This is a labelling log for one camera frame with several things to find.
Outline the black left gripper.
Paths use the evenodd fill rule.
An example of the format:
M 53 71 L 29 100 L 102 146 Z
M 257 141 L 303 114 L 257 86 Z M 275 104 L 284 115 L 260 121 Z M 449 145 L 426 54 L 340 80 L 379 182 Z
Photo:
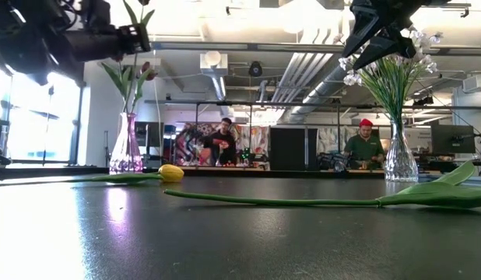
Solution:
M 136 23 L 95 30 L 70 30 L 65 33 L 70 55 L 77 61 L 95 61 L 115 58 L 123 54 L 151 51 L 146 26 Z

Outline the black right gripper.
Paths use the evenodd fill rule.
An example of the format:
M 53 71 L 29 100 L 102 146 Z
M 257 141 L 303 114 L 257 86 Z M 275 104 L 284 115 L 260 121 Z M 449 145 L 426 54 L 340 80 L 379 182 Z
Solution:
M 352 0 L 351 12 L 355 23 L 346 40 L 343 57 L 354 54 L 368 40 L 360 56 L 353 64 L 353 70 L 359 70 L 372 62 L 390 54 L 398 54 L 404 58 L 413 58 L 416 49 L 413 40 L 404 37 L 397 31 L 382 30 L 383 26 L 396 20 L 409 21 L 409 17 L 422 6 L 435 5 L 435 0 Z

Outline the red artificial tulip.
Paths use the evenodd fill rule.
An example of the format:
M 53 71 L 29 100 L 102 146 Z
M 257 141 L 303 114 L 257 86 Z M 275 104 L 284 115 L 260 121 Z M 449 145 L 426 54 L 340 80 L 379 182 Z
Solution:
M 128 16 L 132 22 L 132 24 L 136 24 L 136 23 L 143 23 L 146 27 L 149 23 L 149 21 L 152 19 L 154 13 L 155 13 L 155 9 L 148 9 L 147 8 L 147 5 L 150 3 L 150 0 L 136 0 L 140 7 L 139 7 L 139 10 L 140 10 L 140 14 L 136 14 L 134 9 L 128 4 L 128 1 L 127 0 L 122 0 L 123 3 L 124 3 L 124 6 L 125 6 L 125 9 L 128 13 Z M 134 54 L 133 55 L 133 62 L 131 65 L 135 65 L 137 68 L 138 65 L 137 65 L 137 62 L 138 62 L 138 58 L 139 58 L 139 54 Z
M 143 96 L 143 85 L 145 82 L 152 81 L 156 77 L 156 71 L 151 67 L 149 61 L 146 61 L 140 68 L 135 65 L 128 65 L 124 68 L 122 83 L 125 90 L 125 105 L 123 111 L 125 113 L 133 113 L 137 102 Z
M 123 99 L 123 108 L 122 113 L 127 112 L 128 106 L 128 77 L 130 71 L 125 70 L 124 65 L 122 64 L 123 57 L 117 56 L 113 57 L 112 60 L 116 63 L 116 66 L 113 67 L 106 62 L 101 62 L 101 66 L 103 70 L 107 73 L 111 81 L 113 82 L 115 88 L 119 92 L 121 98 Z

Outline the yellow artificial tulip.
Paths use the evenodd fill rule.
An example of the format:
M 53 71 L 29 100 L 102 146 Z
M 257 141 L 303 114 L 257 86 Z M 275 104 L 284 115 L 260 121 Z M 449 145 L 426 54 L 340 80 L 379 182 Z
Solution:
M 149 180 L 159 180 L 165 183 L 180 183 L 184 171 L 175 165 L 164 164 L 157 172 L 152 173 L 117 173 L 79 179 L 23 181 L 17 183 L 0 183 L 0 187 L 12 185 L 53 184 L 53 183 L 109 183 L 109 184 L 141 184 Z
M 207 201 L 221 201 L 246 205 L 268 206 L 315 206 L 315 205 L 338 205 L 338 206 L 374 206 L 383 208 L 391 205 L 425 205 L 445 208 L 480 208 L 481 187 L 464 187 L 474 173 L 475 166 L 471 161 L 464 162 L 450 173 L 431 182 L 417 183 L 395 194 L 374 198 L 371 200 L 287 200 L 287 199 L 262 199 L 262 198 L 239 198 L 214 194 L 199 194 L 166 189 L 164 194 L 190 199 L 202 199 Z

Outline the purple glass vase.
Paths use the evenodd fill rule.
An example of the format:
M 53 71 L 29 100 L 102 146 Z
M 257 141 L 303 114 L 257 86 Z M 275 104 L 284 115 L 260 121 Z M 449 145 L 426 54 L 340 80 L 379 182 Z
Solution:
M 121 127 L 111 153 L 109 174 L 141 173 L 142 156 L 135 136 L 134 113 L 121 113 Z

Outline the clear glass vase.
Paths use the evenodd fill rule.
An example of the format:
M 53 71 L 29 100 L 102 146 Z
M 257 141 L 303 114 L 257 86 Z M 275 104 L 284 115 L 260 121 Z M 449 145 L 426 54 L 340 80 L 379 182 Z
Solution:
M 391 139 L 384 161 L 384 176 L 391 182 L 417 182 L 418 166 L 408 147 L 401 120 L 391 122 Z

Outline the round white ceiling lamp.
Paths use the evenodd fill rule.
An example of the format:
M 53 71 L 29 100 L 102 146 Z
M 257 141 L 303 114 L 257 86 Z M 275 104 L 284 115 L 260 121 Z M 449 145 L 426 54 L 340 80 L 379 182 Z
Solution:
M 202 55 L 206 67 L 216 67 L 222 61 L 222 55 L 218 51 L 207 51 Z

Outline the dark computer monitor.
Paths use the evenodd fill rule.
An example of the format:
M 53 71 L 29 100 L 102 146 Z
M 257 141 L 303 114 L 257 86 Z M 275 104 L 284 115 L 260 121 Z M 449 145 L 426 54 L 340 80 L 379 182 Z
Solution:
M 135 123 L 135 136 L 143 155 L 160 155 L 162 130 L 162 124 L 158 122 L 137 121 Z
M 431 127 L 432 153 L 438 155 L 474 153 L 475 133 L 472 126 L 434 125 Z

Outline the black tripod stand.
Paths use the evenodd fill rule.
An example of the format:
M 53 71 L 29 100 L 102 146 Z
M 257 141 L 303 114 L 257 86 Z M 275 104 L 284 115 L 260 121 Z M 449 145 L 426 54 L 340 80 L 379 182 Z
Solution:
M 46 116 L 46 123 L 45 123 L 45 131 L 44 131 L 44 150 L 42 154 L 42 161 L 41 165 L 44 166 L 46 163 L 46 155 L 47 155 L 47 137 L 49 131 L 49 122 L 51 118 L 51 101 L 52 96 L 54 95 L 54 85 L 52 85 L 48 90 L 48 103 L 47 103 L 47 116 Z

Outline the white patterned curtain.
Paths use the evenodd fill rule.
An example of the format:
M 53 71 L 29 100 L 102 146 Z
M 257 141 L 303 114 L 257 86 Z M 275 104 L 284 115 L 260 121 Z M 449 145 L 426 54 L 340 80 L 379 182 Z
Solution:
M 348 140 L 358 134 L 359 128 L 319 128 L 318 152 L 342 153 Z

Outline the person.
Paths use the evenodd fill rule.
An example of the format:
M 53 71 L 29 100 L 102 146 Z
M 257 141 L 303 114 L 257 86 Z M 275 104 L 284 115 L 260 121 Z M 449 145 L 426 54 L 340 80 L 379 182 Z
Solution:
M 236 142 L 230 132 L 232 125 L 231 119 L 225 117 L 220 122 L 219 129 L 207 136 L 203 147 L 210 150 L 211 165 L 217 164 L 223 166 L 228 163 L 235 164 L 236 160 Z
M 376 170 L 382 168 L 384 149 L 379 137 L 372 134 L 373 123 L 363 119 L 359 123 L 358 134 L 351 137 L 345 145 L 344 155 L 349 166 L 355 170 Z

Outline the black partition panel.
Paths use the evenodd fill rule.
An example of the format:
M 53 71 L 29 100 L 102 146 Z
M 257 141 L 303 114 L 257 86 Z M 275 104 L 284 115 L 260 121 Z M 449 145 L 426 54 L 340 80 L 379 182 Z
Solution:
M 270 128 L 269 163 L 276 171 L 315 171 L 317 163 L 315 128 Z

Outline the black table mat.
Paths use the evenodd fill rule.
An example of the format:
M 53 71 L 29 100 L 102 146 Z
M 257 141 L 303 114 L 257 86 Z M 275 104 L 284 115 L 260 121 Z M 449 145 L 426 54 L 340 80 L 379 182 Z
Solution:
M 0 280 L 481 280 L 481 208 L 280 208 L 158 183 L 0 187 Z

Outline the silver ventilation duct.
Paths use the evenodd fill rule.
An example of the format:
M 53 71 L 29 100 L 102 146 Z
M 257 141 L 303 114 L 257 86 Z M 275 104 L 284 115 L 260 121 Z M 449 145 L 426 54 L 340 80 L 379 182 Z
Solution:
M 343 79 L 347 73 L 337 64 L 332 66 L 323 79 L 308 93 L 300 106 L 289 111 L 289 123 L 303 123 L 307 115 L 319 108 L 327 99 L 345 88 Z

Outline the colourful wall hanging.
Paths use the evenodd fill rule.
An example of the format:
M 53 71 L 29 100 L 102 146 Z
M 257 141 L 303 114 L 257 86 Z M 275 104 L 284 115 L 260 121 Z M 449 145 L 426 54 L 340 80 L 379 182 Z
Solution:
M 178 166 L 212 166 L 210 150 L 203 147 L 205 138 L 216 132 L 219 123 L 187 123 L 175 138 L 174 164 Z M 235 164 L 214 167 L 269 169 L 269 128 L 232 124 L 236 142 Z

